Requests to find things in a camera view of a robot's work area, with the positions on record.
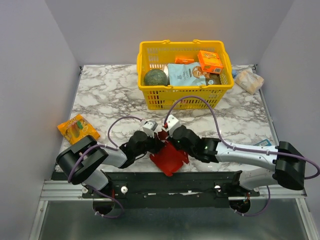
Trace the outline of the red paper box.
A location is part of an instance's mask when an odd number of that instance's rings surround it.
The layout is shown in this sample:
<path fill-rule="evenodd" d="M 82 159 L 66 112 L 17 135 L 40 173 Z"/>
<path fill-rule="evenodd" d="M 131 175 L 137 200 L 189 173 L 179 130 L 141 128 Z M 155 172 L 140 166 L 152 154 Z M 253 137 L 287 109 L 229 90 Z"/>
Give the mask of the red paper box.
<path fill-rule="evenodd" d="M 157 153 L 149 155 L 150 160 L 168 177 L 176 173 L 184 164 L 189 164 L 189 156 L 183 150 L 177 150 L 168 140 L 168 133 L 164 130 L 157 133 L 157 140 L 164 146 Z"/>

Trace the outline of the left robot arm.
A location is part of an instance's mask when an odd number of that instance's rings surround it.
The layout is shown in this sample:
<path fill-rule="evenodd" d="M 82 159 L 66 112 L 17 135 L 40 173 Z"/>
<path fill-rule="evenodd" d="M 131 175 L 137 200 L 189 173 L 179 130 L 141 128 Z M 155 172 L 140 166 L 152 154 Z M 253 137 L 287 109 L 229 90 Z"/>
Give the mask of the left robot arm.
<path fill-rule="evenodd" d="M 128 142 L 119 148 L 98 144 L 93 136 L 88 135 L 73 144 L 56 157 L 56 163 L 73 185 L 86 184 L 101 198 L 111 191 L 109 178 L 100 165 L 110 165 L 118 169 L 131 166 L 139 156 L 157 154 L 165 146 L 157 136 L 150 137 L 143 131 L 136 131 Z"/>

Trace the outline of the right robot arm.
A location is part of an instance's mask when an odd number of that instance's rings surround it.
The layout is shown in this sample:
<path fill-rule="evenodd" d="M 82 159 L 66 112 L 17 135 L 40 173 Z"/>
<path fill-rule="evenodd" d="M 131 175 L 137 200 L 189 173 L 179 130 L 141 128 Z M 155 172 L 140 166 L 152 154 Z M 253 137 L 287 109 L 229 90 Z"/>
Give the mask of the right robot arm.
<path fill-rule="evenodd" d="M 255 166 L 251 171 L 242 171 L 230 183 L 230 191 L 241 196 L 247 190 L 261 186 L 280 185 L 289 190 L 304 189 L 306 163 L 300 155 L 291 155 L 282 149 L 293 147 L 285 142 L 279 146 L 258 146 L 223 143 L 213 137 L 199 137 L 184 125 L 168 129 L 169 141 L 178 150 L 203 163 L 238 163 Z"/>

